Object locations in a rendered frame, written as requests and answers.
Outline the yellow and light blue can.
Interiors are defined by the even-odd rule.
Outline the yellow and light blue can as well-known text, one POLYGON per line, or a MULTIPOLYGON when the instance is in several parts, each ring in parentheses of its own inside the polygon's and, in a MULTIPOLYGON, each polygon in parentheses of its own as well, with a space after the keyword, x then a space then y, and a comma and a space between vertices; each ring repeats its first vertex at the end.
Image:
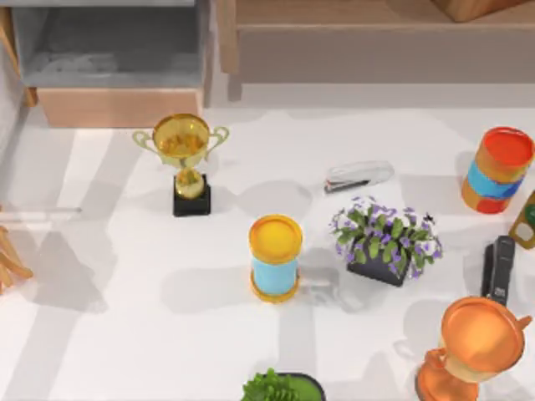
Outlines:
POLYGON ((248 232, 252 253, 250 283, 264 302, 291 299, 299 286, 298 255, 303 243, 299 224, 282 214, 258 218, 248 232))

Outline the white stapler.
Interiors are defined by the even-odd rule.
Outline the white stapler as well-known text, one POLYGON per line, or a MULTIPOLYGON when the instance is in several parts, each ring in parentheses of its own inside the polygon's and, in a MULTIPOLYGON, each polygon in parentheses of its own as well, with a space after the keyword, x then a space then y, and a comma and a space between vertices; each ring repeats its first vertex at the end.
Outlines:
POLYGON ((395 174, 394 167, 387 161, 372 160, 351 163, 331 168, 325 180, 327 194, 367 185, 386 182, 395 174))

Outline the gold trophy on black base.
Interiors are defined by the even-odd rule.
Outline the gold trophy on black base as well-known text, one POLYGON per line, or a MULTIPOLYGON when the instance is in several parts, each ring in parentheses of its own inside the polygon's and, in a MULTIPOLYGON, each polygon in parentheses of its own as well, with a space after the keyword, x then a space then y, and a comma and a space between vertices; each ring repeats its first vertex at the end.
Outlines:
POLYGON ((211 187, 196 166, 229 137, 226 127, 211 129, 194 114, 173 114, 162 119, 147 134, 136 130, 133 141, 158 155, 164 165, 177 169, 174 175, 172 214, 206 216, 211 213, 211 187))

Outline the purple flower plant black pot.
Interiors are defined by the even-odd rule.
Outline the purple flower plant black pot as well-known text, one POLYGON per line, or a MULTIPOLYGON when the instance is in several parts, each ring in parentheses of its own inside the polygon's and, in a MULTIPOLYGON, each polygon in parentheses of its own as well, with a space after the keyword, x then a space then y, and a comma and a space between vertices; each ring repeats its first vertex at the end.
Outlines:
POLYGON ((329 228, 349 272, 394 287, 443 257, 431 215, 388 207, 373 196, 354 197, 350 207, 333 215, 329 228))

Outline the pale wooden drawer front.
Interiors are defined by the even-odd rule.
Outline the pale wooden drawer front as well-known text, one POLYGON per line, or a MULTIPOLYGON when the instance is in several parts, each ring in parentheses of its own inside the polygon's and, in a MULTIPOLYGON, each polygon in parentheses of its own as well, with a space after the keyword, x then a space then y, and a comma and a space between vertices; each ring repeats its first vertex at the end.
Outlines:
POLYGON ((173 114, 201 114, 201 89, 39 88, 56 128, 150 128, 173 114))

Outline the green plant in black pot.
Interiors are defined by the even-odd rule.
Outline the green plant in black pot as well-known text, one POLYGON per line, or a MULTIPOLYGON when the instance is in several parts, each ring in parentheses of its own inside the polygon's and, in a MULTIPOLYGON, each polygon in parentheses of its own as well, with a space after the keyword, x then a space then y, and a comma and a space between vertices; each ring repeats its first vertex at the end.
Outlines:
POLYGON ((241 401, 327 401, 321 384, 306 373, 280 373, 269 368, 242 385, 241 401))

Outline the wooden open shelf unit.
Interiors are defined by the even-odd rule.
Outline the wooden open shelf unit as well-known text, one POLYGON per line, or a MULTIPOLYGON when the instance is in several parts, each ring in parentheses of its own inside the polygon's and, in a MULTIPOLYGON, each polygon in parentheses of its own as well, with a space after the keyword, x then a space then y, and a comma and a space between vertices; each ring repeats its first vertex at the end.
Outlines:
POLYGON ((535 107, 535 1, 469 23, 432 0, 216 0, 212 104, 535 107))

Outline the orange red and blue can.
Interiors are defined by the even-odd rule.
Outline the orange red and blue can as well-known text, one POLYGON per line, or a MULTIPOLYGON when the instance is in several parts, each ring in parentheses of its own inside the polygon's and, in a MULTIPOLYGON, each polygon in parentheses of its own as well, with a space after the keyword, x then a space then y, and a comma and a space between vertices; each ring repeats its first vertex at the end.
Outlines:
POLYGON ((462 182, 461 197, 483 214, 506 210, 535 158, 535 141, 512 127, 495 127, 482 137, 462 182))

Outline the black stapler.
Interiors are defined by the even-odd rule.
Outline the black stapler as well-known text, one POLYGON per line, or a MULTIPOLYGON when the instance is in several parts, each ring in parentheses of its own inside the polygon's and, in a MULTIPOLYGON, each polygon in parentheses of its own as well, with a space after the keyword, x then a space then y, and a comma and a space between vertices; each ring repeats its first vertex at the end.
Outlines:
POLYGON ((481 295, 507 305, 509 284, 515 256, 515 241, 499 236, 484 252, 481 295))

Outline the orange copper trophy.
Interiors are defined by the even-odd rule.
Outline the orange copper trophy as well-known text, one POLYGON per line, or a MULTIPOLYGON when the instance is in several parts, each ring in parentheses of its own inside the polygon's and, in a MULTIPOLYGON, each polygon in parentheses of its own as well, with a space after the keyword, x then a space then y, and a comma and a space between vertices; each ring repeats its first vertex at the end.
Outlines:
POLYGON ((420 401, 477 401, 479 383, 522 357, 531 321, 486 297, 453 302, 441 320, 439 347, 426 353, 416 375, 420 401))

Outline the olive and green bottle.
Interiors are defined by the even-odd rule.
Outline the olive and green bottle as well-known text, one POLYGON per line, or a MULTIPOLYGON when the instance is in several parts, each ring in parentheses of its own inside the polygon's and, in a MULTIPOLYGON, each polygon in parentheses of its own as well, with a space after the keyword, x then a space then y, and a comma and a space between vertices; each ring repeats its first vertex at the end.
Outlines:
POLYGON ((519 212, 509 236, 526 250, 535 248, 535 190, 519 212))

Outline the wooden cupboard frame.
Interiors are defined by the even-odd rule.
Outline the wooden cupboard frame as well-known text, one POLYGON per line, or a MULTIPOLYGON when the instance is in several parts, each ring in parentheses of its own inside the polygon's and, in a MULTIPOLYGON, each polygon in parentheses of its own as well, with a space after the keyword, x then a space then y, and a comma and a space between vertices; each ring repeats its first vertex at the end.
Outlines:
MULTIPOLYGON (((7 51, 14 70, 19 78, 20 69, 18 63, 18 54, 15 45, 15 34, 13 30, 12 9, 10 7, 0 6, 0 41, 7 51)), ((37 90, 23 85, 24 104, 28 107, 34 107, 38 103, 37 90)))

